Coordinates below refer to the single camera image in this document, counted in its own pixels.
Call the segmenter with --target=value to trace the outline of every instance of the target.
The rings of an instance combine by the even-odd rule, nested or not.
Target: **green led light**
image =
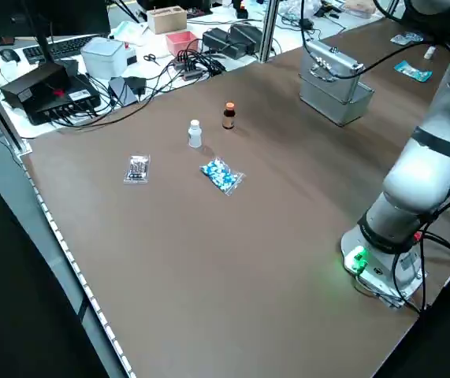
[[[352,265],[352,269],[360,275],[368,266],[368,261],[365,259],[366,249],[364,246],[357,246],[352,250],[352,253],[354,254],[354,264]]]

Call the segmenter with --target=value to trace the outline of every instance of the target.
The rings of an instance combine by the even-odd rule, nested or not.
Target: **white cylindrical container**
[[[115,39],[95,37],[81,49],[84,65],[90,76],[110,80],[127,68],[125,44]]]
[[[430,46],[430,48],[426,51],[426,54],[424,54],[425,59],[431,59],[433,57],[433,54],[435,54],[435,50],[437,48],[435,46]]]
[[[188,129],[188,144],[190,147],[199,148],[202,146],[202,129],[199,120],[192,120]]]

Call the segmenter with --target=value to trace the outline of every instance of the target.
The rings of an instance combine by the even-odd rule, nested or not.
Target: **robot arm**
[[[450,14],[450,0],[406,0],[406,7],[425,30],[426,25],[432,25],[431,17],[438,20]],[[428,29],[435,35],[450,35],[450,22]],[[419,128],[450,142],[450,66]],[[413,135],[386,176],[383,192],[359,223],[344,234],[341,248],[345,268],[357,274],[353,257],[365,250],[368,266],[359,278],[369,289],[383,294],[389,304],[401,306],[396,287],[404,298],[410,298],[423,279],[413,235],[424,225],[422,218],[439,209],[449,196],[450,157]]]

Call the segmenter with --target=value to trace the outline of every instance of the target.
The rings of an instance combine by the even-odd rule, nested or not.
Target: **keyboard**
[[[94,37],[107,38],[107,35],[88,35],[86,37],[77,37],[75,39],[52,43],[50,44],[51,55],[54,60],[79,55],[81,54],[81,47],[90,42]],[[39,46],[27,47],[23,49],[23,54],[31,65],[44,60],[43,52]]]

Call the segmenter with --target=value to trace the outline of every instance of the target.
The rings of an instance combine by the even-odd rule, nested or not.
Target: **white desk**
[[[262,27],[263,17],[265,14],[265,6],[261,6],[256,3],[254,0],[247,0],[246,7],[249,12],[249,18],[258,20],[252,21],[251,24],[256,24],[259,28]],[[229,24],[221,24],[221,25],[208,25],[208,24],[197,24],[192,23],[192,21],[196,22],[227,22],[227,21],[235,21],[235,10],[230,6],[220,6],[212,9],[213,14],[207,15],[204,17],[199,17],[195,19],[188,20],[188,29],[193,34],[195,34],[198,38],[202,38],[202,35],[205,31],[211,28],[221,28],[223,30],[228,31],[230,25]],[[351,16],[346,13],[340,14],[340,19],[337,20],[339,24],[342,24],[346,27],[346,29],[356,28],[358,26],[368,24],[375,20],[378,20],[379,17],[373,16],[369,20],[364,20],[358,17]],[[314,28],[321,30],[321,39],[330,37],[331,35],[335,35],[340,32],[342,29],[337,24],[334,24],[331,20],[325,18],[313,18]],[[302,46],[301,33],[299,31],[290,31],[283,28],[286,28],[286,25],[281,23],[281,16],[277,17],[277,24],[281,28],[276,28],[274,32],[275,41],[273,42],[273,48],[279,54],[279,45],[282,48],[282,52],[286,52],[289,50],[293,50]],[[173,59],[173,56],[169,54],[167,50],[167,46],[165,43],[164,35],[155,35],[149,29],[144,32],[144,44],[142,46],[134,46],[136,48],[137,53],[137,63],[134,65],[130,65],[122,76],[138,76],[138,77],[146,77],[151,78],[157,76],[163,68],[170,63]],[[35,65],[30,65],[25,56],[23,54],[22,49],[17,49],[16,52],[20,56],[21,61],[17,65],[16,76],[24,75],[26,72],[34,69]],[[158,57],[157,62],[159,65],[156,65],[154,62],[145,61],[143,59],[144,55],[154,54]],[[79,63],[79,71],[81,73],[86,72],[86,68],[84,66],[83,58],[78,55],[73,57]],[[245,56],[238,60],[232,60],[229,58],[219,59],[219,61],[227,68],[227,70],[231,71],[233,69],[237,69],[239,67],[243,67],[245,65],[249,65],[256,59],[251,56]],[[0,58],[0,68],[5,64],[5,62]],[[107,80],[101,80],[105,85],[107,85]],[[170,77],[167,74],[161,76],[158,85],[161,86],[170,81]],[[183,87],[185,85],[189,85],[192,82],[185,82],[182,79],[177,79],[173,82],[172,88]],[[6,84],[6,79],[0,73],[0,87]],[[148,80],[147,86],[153,87],[156,84],[156,80]],[[151,93],[150,90],[146,90],[146,94],[144,98],[147,97]],[[50,124],[41,124],[38,126],[34,126],[28,121],[28,118],[25,115],[25,112],[21,109],[12,109],[7,103],[2,102],[4,105],[9,118],[13,122],[16,130],[20,134],[21,137],[27,139],[33,139],[39,135],[45,134],[47,132],[52,132],[55,128],[61,128],[55,123]],[[104,99],[102,100],[102,104],[100,108],[103,108],[106,105]]]

